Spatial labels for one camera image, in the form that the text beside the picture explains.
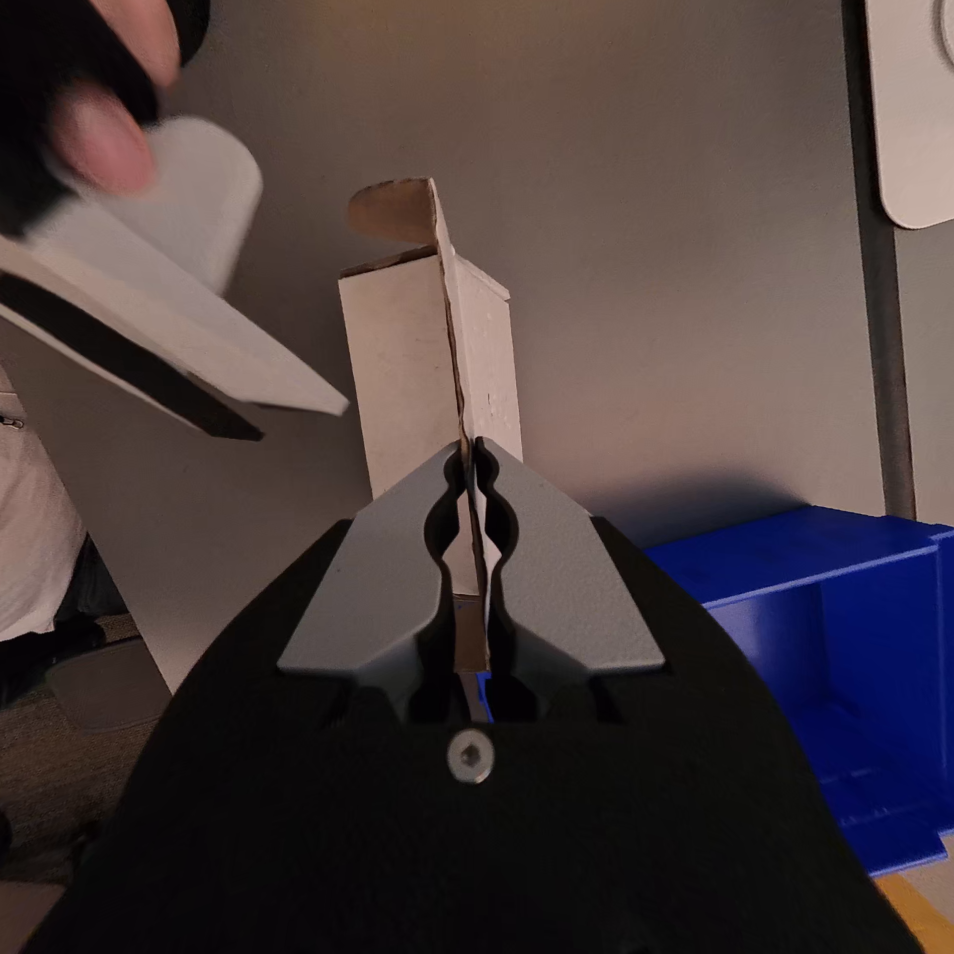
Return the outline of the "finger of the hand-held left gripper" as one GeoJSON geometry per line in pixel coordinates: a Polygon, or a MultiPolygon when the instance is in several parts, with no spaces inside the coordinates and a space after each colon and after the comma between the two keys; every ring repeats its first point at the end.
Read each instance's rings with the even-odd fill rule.
{"type": "Polygon", "coordinates": [[[211,437],[262,439],[232,401],[332,416],[349,406],[123,223],[43,223],[1,246],[6,321],[211,437]]]}

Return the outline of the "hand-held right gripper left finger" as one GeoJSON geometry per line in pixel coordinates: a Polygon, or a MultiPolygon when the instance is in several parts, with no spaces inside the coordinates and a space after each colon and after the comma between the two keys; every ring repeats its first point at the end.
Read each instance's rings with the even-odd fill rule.
{"type": "Polygon", "coordinates": [[[382,690],[412,723],[459,717],[455,614],[445,554],[466,491],[460,445],[433,454],[364,507],[284,649],[282,674],[382,690]]]}

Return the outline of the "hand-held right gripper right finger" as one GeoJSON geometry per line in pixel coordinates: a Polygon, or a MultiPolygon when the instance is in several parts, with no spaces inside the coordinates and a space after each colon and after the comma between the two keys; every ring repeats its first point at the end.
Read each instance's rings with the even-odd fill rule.
{"type": "Polygon", "coordinates": [[[665,656],[584,508],[488,437],[474,443],[494,722],[532,722],[572,687],[654,674],[665,656]]]}

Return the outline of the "white cardboard box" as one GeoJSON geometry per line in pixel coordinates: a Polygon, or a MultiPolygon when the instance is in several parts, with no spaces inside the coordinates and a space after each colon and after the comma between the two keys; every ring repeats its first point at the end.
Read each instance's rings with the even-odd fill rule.
{"type": "Polygon", "coordinates": [[[486,566],[474,443],[523,459],[509,292],[459,255],[430,177],[370,186],[349,200],[351,228],[413,248],[343,272],[341,308],[374,500],[433,454],[460,445],[466,491],[445,554],[455,611],[455,670],[489,671],[486,566]]]}

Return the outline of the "blue plastic bin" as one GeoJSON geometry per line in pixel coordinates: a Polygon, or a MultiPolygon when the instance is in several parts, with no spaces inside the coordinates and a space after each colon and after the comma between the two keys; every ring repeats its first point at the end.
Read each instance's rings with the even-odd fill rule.
{"type": "Polygon", "coordinates": [[[952,528],[807,506],[646,554],[767,684],[868,873],[944,861],[952,528]]]}

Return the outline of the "person's left hand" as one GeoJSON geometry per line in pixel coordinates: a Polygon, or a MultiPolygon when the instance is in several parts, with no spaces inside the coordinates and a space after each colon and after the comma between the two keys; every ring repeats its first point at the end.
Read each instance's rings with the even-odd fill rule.
{"type": "MultiPolygon", "coordinates": [[[[132,54],[154,90],[177,80],[181,57],[173,12],[165,1],[92,1],[92,8],[132,54]]],[[[118,96],[92,79],[77,79],[57,95],[54,151],[78,177],[113,195],[133,195],[153,181],[148,141],[118,96]]]]}

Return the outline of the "person's white jacket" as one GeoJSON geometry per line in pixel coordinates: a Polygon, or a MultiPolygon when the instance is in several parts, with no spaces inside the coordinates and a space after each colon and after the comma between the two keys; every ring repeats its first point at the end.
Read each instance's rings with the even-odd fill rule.
{"type": "Polygon", "coordinates": [[[1,371],[1,641],[44,634],[86,531],[6,371],[1,371]]]}

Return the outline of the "yellow plastic bin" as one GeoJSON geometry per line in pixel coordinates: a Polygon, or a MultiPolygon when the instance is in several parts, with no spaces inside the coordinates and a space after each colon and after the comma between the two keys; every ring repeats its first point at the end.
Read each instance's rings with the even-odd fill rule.
{"type": "Polygon", "coordinates": [[[953,924],[900,874],[874,879],[925,953],[953,953],[953,924]]]}

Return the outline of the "white stand base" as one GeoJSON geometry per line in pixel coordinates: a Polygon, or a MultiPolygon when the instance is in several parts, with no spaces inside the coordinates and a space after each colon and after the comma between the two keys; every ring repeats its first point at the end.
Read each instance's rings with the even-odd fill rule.
{"type": "Polygon", "coordinates": [[[881,203],[921,230],[953,219],[953,3],[865,1],[881,203]]]}

